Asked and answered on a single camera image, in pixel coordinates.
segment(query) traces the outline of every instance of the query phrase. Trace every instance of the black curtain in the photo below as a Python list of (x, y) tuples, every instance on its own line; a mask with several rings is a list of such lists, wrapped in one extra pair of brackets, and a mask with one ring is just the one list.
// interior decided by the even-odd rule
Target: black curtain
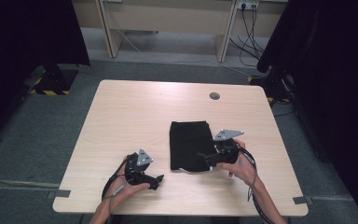
[(305, 128), (358, 204), (358, 1), (312, 2), (289, 1), (259, 65), (293, 77)]
[(90, 65), (70, 0), (0, 0), (0, 126), (40, 65)]

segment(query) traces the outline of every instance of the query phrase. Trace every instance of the metal bracket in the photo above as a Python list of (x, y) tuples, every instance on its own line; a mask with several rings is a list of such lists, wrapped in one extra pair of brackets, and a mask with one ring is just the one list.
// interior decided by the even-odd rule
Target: metal bracket
[(68, 189), (57, 189), (55, 196), (60, 198), (69, 198), (71, 190)]
[(136, 162), (138, 166), (149, 164), (152, 161), (153, 159), (149, 155), (147, 155), (147, 153), (142, 148), (139, 149), (138, 160)]
[(220, 132), (213, 138), (214, 141), (225, 141), (230, 138), (236, 137), (243, 134), (243, 131), (234, 131), (234, 130), (225, 130), (222, 129)]
[(308, 196), (296, 197), (293, 198), (293, 201), (295, 201), (295, 204), (301, 204), (301, 203), (306, 203), (307, 205), (313, 204), (312, 198)]

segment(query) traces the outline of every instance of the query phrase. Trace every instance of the table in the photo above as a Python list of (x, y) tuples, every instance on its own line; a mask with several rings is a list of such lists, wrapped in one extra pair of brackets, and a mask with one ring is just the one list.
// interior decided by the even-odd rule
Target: table
[(95, 0), (110, 57), (116, 57), (125, 30), (214, 35), (216, 57), (224, 61), (236, 0)]
[[(217, 92), (220, 99), (210, 98)], [(301, 217), (306, 204), (263, 89), (257, 86), (104, 80), (95, 94), (53, 208), (60, 213), (93, 213), (107, 179), (123, 158), (139, 148), (154, 159), (146, 173), (165, 175), (157, 190), (145, 190), (116, 214), (258, 216), (247, 187), (227, 172), (201, 174), (170, 170), (172, 121), (206, 120), (220, 129), (241, 130), (258, 173), (283, 216)]]

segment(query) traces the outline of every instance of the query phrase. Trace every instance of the gray carpet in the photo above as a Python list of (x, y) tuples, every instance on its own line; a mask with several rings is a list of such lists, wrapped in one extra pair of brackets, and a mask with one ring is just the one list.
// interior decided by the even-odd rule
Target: gray carpet
[[(91, 67), (77, 69), (79, 74), (67, 96), (28, 94), (0, 133), (0, 180), (8, 182), (0, 182), (0, 223), (90, 221), (91, 214), (83, 218), (54, 212), (51, 193), (61, 183), (101, 80), (248, 83), (244, 74), (215, 66), (92, 61)], [(254, 69), (241, 71), (259, 75)], [(290, 113), (292, 106), (275, 104), (272, 111), (298, 182), (304, 194), (313, 199), (309, 214), (291, 218), (292, 223), (358, 223), (356, 203), (334, 167), (315, 157), (296, 114)], [(261, 219), (242, 218), (241, 222), (261, 223)]]

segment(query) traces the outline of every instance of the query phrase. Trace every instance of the electrical cable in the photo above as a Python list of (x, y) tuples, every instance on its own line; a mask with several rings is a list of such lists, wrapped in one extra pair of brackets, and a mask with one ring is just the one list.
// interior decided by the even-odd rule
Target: electrical cable
[[(105, 7), (105, 2), (104, 2), (104, 0), (100, 0), (100, 1), (103, 2), (103, 7)], [(108, 23), (108, 27), (110, 27), (110, 26), (109, 26), (110, 20), (106, 19), (106, 22)], [(124, 34), (122, 34), (119, 30), (117, 30), (117, 31), (118, 31), (119, 34), (121, 34), (121, 35), (123, 36), (123, 38), (124, 38), (134, 49), (136, 49), (138, 52), (141, 52), (138, 48), (136, 48), (136, 47), (130, 42), (130, 40), (129, 40)], [(237, 73), (243, 74), (243, 75), (245, 75), (245, 76), (247, 76), (247, 77), (250, 77), (250, 78), (262, 78), (261, 76), (260, 76), (260, 77), (253, 77), (253, 76), (250, 76), (250, 75), (248, 75), (248, 74), (246, 74), (246, 73), (243, 73), (243, 72), (241, 72), (241, 71), (239, 71), (239, 70), (237, 70), (237, 69), (235, 69), (235, 68), (232, 68), (232, 67), (229, 67), (229, 66), (225, 66), (225, 65), (222, 65), (222, 64), (220, 64), (220, 63), (214, 63), (214, 62), (211, 62), (211, 61), (194, 61), (194, 62), (191, 62), (191, 61), (173, 61), (173, 62), (169, 62), (169, 61), (162, 61), (162, 60), (148, 60), (148, 59), (145, 59), (145, 58), (143, 58), (143, 57), (141, 57), (141, 58), (142, 58), (142, 60), (143, 60), (144, 62), (150, 62), (150, 63), (212, 63), (212, 64), (214, 64), (214, 65), (218, 65), (218, 66), (221, 66), (221, 67), (225, 67), (225, 68), (230, 69), (230, 70), (232, 70), (232, 71), (235, 71), (235, 72), (237, 72)]]
[[(247, 43), (243, 42), (243, 40), (238, 36), (238, 39), (240, 40), (240, 42), (243, 44), (243, 46), (249, 48), (249, 49), (253, 49), (253, 50), (256, 50), (257, 51), (257, 55), (260, 55), (260, 53), (263, 53), (264, 51), (261, 50), (261, 49), (254, 49), (252, 46), (249, 46)], [(251, 54), (254, 58), (256, 58), (257, 60), (259, 60), (257, 58), (257, 56), (255, 56), (252, 52), (250, 52), (249, 50), (247, 49), (243, 49), (245, 50), (247, 53)]]
[(293, 110), (293, 111), (291, 111), (291, 112), (288, 112), (288, 113), (285, 113), (285, 114), (274, 115), (274, 118), (286, 116), (286, 115), (293, 114), (293, 113), (295, 113), (295, 110)]
[(276, 103), (279, 105), (290, 105), (292, 102), (286, 99), (282, 99), (282, 100), (278, 100)]
[(238, 39), (240, 40), (240, 42), (243, 43), (243, 46), (248, 47), (250, 49), (253, 49), (255, 51), (255, 54), (251, 54), (252, 56), (254, 56), (257, 60), (260, 59), (261, 55), (260, 53), (264, 52), (264, 49), (261, 48), (258, 43), (255, 41), (255, 22), (257, 20), (257, 9), (255, 8), (255, 6), (252, 6), (252, 29), (249, 31), (245, 16), (244, 16), (245, 10), (244, 8), (242, 9), (242, 19), (243, 19), (243, 23), (245, 25), (245, 30), (246, 30), (246, 34), (248, 35), (247, 39), (245, 41), (242, 41), (241, 38), (238, 36)]
[(82, 214), (81, 216), (80, 216), (80, 219), (79, 219), (79, 224), (82, 224), (82, 222), (83, 222), (83, 219), (84, 219), (84, 214)]
[(263, 211), (261, 210), (260, 206), (258, 205), (258, 202), (255, 198), (255, 195), (253, 194), (252, 189), (255, 187), (255, 179), (257, 177), (257, 165), (255, 162), (254, 157), (252, 156), (252, 154), (250, 154), (245, 148), (244, 151), (242, 151), (243, 155), (251, 162), (251, 164), (254, 166), (255, 168), (255, 176), (254, 176), (254, 180), (251, 186), (249, 186), (248, 188), (248, 202), (250, 200), (250, 198), (253, 198), (254, 204), (255, 204), (255, 210), (257, 211), (257, 213), (263, 218), (263, 220), (268, 223), (268, 224), (273, 224), (273, 222), (271, 220), (269, 220), (269, 218), (263, 213)]
[(234, 40), (232, 40), (232, 38), (230, 38), (229, 40), (230, 40), (231, 43), (233, 43), (238, 49), (241, 50), (241, 51), (240, 51), (240, 62), (241, 62), (243, 65), (249, 66), (249, 67), (257, 67), (256, 65), (244, 63), (243, 60), (242, 60), (241, 55), (242, 55), (242, 52), (243, 52), (243, 51), (247, 52), (248, 54), (250, 54), (250, 55), (252, 55), (252, 56), (254, 56), (254, 57), (256, 58), (256, 56), (255, 56), (252, 52), (250, 52), (250, 51), (248, 51), (247, 49), (244, 49), (243, 47), (239, 46), (237, 43), (234, 42)]
[(113, 191), (112, 195), (109, 195), (109, 196), (105, 196), (103, 197), (103, 200), (104, 199), (109, 199), (109, 206), (108, 206), (108, 211), (109, 211), (109, 217), (106, 221), (107, 224), (111, 224), (112, 223), (112, 218), (113, 218), (113, 211), (111, 211), (111, 204), (112, 204), (112, 200), (113, 198), (118, 195), (123, 189), (124, 187), (127, 185), (127, 183), (130, 181), (126, 181), (123, 185), (121, 185), (120, 187), (118, 187), (117, 189), (115, 189), (115, 191)]
[(232, 40), (232, 38), (229, 39), (231, 41), (231, 43), (233, 43), (237, 48), (245, 51), (246, 53), (252, 55), (253, 57), (257, 58), (251, 51), (245, 49), (244, 47), (239, 46), (237, 43), (234, 42), (234, 40)]
[[(243, 19), (243, 23), (245, 24), (245, 30), (246, 30), (246, 34), (248, 35), (248, 37), (247, 37), (247, 39), (245, 40), (245, 41), (242, 41), (241, 39), (240, 39), (240, 37), (238, 36), (238, 39), (240, 40), (240, 42), (243, 44), (242, 45), (242, 47), (239, 47), (240, 49), (241, 49), (241, 52), (240, 52), (240, 61), (243, 63), (243, 64), (245, 64), (245, 65), (248, 65), (248, 64), (246, 64), (246, 63), (244, 63), (243, 61), (242, 61), (242, 51), (245, 51), (245, 52), (247, 52), (247, 53), (249, 53), (250, 55), (252, 55), (254, 58), (256, 58), (257, 60), (259, 60), (260, 59), (260, 54), (259, 54), (259, 49), (257, 49), (256, 47), (255, 47), (255, 43), (254, 43), (254, 40), (252, 39), (252, 36), (254, 36), (254, 29), (255, 29), (255, 17), (253, 17), (253, 19), (252, 19), (252, 24), (253, 24), (253, 27), (252, 27), (252, 30), (251, 30), (251, 32), (249, 32), (249, 29), (248, 29), (248, 25), (247, 25), (247, 23), (246, 23), (246, 19), (245, 19), (245, 16), (244, 16), (244, 8), (242, 9), (242, 19)], [(248, 43), (248, 41), (251, 41), (251, 43), (252, 43), (252, 45), (253, 46), (249, 46), (247, 43)], [(255, 51), (255, 53), (251, 53), (250, 51), (248, 51), (248, 50), (246, 50), (244, 47), (248, 47), (248, 48), (250, 48), (250, 49), (253, 49), (254, 51)]]

